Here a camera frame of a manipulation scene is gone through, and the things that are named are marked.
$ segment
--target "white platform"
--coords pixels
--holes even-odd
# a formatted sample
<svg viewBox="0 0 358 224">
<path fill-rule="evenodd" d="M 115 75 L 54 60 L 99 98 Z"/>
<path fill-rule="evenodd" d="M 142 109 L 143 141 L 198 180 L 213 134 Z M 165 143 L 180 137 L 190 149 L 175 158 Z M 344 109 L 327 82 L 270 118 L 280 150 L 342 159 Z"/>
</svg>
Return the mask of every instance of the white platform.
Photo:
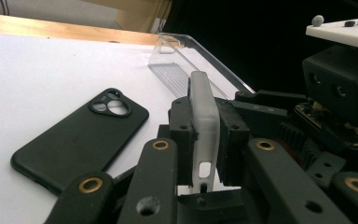
<svg viewBox="0 0 358 224">
<path fill-rule="evenodd" d="M 0 35 L 0 223 L 43 223 L 57 197 L 10 167 L 20 147 L 107 88 L 117 88 L 150 117 L 107 171 L 139 160 L 168 124 L 173 94 L 147 67 L 154 46 Z M 225 94 L 236 89 L 210 77 Z"/>
<path fill-rule="evenodd" d="M 323 23 L 320 27 L 310 25 L 307 27 L 306 35 L 358 48 L 358 19 L 348 21 L 355 21 L 355 25 L 352 27 L 345 27 L 345 21 Z"/>
</svg>

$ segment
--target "black phone case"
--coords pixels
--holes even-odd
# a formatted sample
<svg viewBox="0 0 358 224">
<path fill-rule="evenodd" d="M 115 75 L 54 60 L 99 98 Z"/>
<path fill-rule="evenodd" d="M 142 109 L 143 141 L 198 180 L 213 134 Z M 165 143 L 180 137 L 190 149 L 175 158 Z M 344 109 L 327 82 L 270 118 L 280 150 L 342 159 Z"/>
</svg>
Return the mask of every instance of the black phone case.
<svg viewBox="0 0 358 224">
<path fill-rule="evenodd" d="M 18 149 L 10 164 L 59 195 L 76 177 L 105 171 L 148 117 L 121 91 L 107 89 Z"/>
</svg>

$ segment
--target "black 3d-printed part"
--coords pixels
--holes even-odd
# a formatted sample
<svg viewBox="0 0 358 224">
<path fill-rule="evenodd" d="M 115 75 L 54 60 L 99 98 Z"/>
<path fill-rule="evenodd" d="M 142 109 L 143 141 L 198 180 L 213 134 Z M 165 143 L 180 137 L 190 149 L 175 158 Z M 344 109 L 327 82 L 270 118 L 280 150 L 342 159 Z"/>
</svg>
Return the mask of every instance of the black 3d-printed part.
<svg viewBox="0 0 358 224">
<path fill-rule="evenodd" d="M 307 174 L 319 187 L 329 189 L 333 176 L 342 171 L 345 163 L 344 159 L 324 151 L 307 170 Z"/>
<path fill-rule="evenodd" d="M 268 223 L 351 223 L 276 142 L 252 139 L 244 158 L 268 200 Z"/>
<path fill-rule="evenodd" d="M 342 172 L 333 177 L 336 204 L 351 219 L 358 223 L 358 173 Z"/>
<path fill-rule="evenodd" d="M 306 102 L 307 97 L 303 94 L 280 92 L 280 91 L 263 91 L 256 93 L 248 91 L 235 92 L 235 101 L 276 107 L 292 112 L 296 105 Z"/>
<path fill-rule="evenodd" d="M 175 142 L 169 138 L 148 141 L 117 223 L 176 223 L 176 172 Z"/>
<path fill-rule="evenodd" d="M 358 127 L 358 49 L 340 45 L 303 61 L 309 97 Z"/>
<path fill-rule="evenodd" d="M 120 216 L 121 208 L 127 197 L 127 192 L 132 181 L 133 174 L 135 173 L 136 166 L 130 168 L 121 175 L 116 176 L 113 179 L 114 194 L 116 198 L 116 205 L 112 209 L 112 218 L 109 223 L 117 223 L 118 217 Z"/>
<path fill-rule="evenodd" d="M 321 154 L 322 151 L 319 149 L 319 146 L 312 139 L 308 138 L 300 154 L 302 168 L 308 170 Z"/>
<path fill-rule="evenodd" d="M 279 135 L 280 123 L 287 119 L 287 111 L 280 108 L 231 102 L 254 137 L 273 138 Z"/>
<path fill-rule="evenodd" d="M 62 192 L 45 223 L 108 223 L 115 204 L 112 177 L 103 172 L 88 173 Z"/>
<path fill-rule="evenodd" d="M 267 223 L 270 207 L 263 193 L 260 190 L 252 190 L 242 186 L 241 196 L 249 218 L 248 223 Z"/>
<path fill-rule="evenodd" d="M 220 142 L 217 172 L 225 186 L 240 186 L 243 177 L 241 153 L 249 140 L 249 127 L 230 101 L 215 98 L 220 115 Z"/>
<path fill-rule="evenodd" d="M 297 152 L 300 152 L 308 137 L 292 123 L 282 122 L 278 138 L 282 139 Z"/>
<path fill-rule="evenodd" d="M 170 138 L 178 147 L 178 185 L 192 186 L 195 131 L 187 97 L 172 102 L 169 118 Z"/>
<path fill-rule="evenodd" d="M 177 223 L 248 224 L 249 222 L 241 199 L 241 190 L 234 189 L 179 196 Z"/>
</svg>

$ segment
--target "transparent acrylic piece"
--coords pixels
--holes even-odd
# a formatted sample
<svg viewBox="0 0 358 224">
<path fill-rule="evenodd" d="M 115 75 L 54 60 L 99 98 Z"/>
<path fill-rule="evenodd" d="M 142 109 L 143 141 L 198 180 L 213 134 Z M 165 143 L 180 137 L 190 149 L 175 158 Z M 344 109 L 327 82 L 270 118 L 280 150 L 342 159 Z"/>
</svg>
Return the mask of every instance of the transparent acrylic piece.
<svg viewBox="0 0 358 224">
<path fill-rule="evenodd" d="M 158 34 L 158 43 L 149 59 L 148 67 L 177 98 L 187 96 L 188 78 L 193 71 L 206 72 L 209 79 L 215 76 L 224 77 L 238 91 L 255 93 L 189 35 Z M 215 97 L 230 100 L 218 87 L 221 83 L 209 81 Z"/>
</svg>

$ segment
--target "dark background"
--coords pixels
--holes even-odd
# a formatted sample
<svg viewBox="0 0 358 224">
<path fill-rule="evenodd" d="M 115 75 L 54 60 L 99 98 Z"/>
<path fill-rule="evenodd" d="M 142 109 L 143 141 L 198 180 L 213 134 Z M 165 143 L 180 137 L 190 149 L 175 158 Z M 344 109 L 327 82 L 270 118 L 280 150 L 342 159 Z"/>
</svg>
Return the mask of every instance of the dark background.
<svg viewBox="0 0 358 224">
<path fill-rule="evenodd" d="M 358 2 L 173 0 L 162 32 L 192 36 L 255 91 L 306 94 L 302 61 L 336 44 L 306 35 L 316 15 L 358 19 Z"/>
</svg>

